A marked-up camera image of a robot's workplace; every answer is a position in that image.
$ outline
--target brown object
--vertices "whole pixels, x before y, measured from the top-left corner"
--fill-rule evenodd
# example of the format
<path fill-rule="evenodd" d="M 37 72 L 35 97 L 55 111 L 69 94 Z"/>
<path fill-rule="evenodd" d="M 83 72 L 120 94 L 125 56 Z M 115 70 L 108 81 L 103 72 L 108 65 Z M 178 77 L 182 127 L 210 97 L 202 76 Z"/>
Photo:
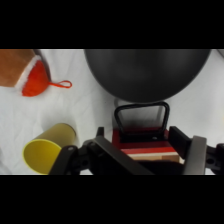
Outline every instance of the brown object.
<path fill-rule="evenodd" d="M 0 86 L 14 87 L 34 56 L 32 49 L 0 49 Z"/>
<path fill-rule="evenodd" d="M 133 160 L 136 161 L 157 161 L 157 160 L 163 160 L 163 161 L 171 161 L 171 162 L 177 162 L 180 163 L 180 157 L 178 154 L 173 155 L 159 155 L 159 154 L 148 154 L 148 155 L 129 155 Z"/>

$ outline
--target white table surface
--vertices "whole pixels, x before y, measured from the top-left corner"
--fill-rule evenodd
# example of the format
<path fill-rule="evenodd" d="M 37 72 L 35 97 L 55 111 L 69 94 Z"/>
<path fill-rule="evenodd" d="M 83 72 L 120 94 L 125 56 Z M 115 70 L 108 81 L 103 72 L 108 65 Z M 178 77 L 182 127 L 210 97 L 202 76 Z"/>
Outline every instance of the white table surface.
<path fill-rule="evenodd" d="M 34 98 L 0 87 L 0 174 L 35 174 L 22 159 L 24 145 L 56 123 L 68 123 L 77 132 L 76 145 L 105 127 L 112 138 L 116 99 L 94 79 L 82 49 L 37 50 L 52 81 L 70 80 L 71 89 L 49 87 Z M 199 76 L 181 93 L 168 99 L 168 126 L 189 137 L 206 137 L 210 146 L 224 142 L 224 58 L 213 50 Z"/>

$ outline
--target yellow cup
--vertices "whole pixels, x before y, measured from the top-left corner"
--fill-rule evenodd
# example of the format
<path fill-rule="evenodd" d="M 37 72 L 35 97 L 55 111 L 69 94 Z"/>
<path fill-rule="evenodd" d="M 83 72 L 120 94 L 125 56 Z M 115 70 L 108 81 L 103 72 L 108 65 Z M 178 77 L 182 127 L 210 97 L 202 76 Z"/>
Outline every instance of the yellow cup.
<path fill-rule="evenodd" d="M 24 147 L 24 161 L 37 173 L 48 175 L 61 149 L 73 145 L 75 137 L 72 127 L 56 124 Z"/>

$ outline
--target white tablecloth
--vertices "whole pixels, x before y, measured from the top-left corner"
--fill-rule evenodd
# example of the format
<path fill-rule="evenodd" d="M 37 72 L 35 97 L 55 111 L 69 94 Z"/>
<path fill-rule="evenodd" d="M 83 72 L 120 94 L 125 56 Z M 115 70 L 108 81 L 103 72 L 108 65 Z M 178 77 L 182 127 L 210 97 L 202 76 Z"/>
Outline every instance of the white tablecloth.
<path fill-rule="evenodd" d="M 52 81 L 70 80 L 71 89 L 49 87 L 34 98 L 21 97 L 15 89 L 0 87 L 0 174 L 35 174 L 23 162 L 24 145 L 56 123 L 68 123 L 77 132 L 76 145 L 105 127 L 112 136 L 114 97 L 95 81 L 82 49 L 37 50 Z M 169 126 L 189 137 L 208 138 L 215 146 L 224 142 L 224 59 L 213 50 L 199 74 L 185 90 L 167 102 Z"/>

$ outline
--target black bowl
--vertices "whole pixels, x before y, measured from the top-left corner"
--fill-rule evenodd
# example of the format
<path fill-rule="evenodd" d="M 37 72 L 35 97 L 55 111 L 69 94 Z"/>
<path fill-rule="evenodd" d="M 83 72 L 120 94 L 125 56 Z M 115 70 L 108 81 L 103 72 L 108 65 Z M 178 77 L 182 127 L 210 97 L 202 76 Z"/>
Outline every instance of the black bowl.
<path fill-rule="evenodd" d="M 199 74 L 211 49 L 85 49 L 97 81 L 112 95 L 152 103 L 179 93 Z"/>

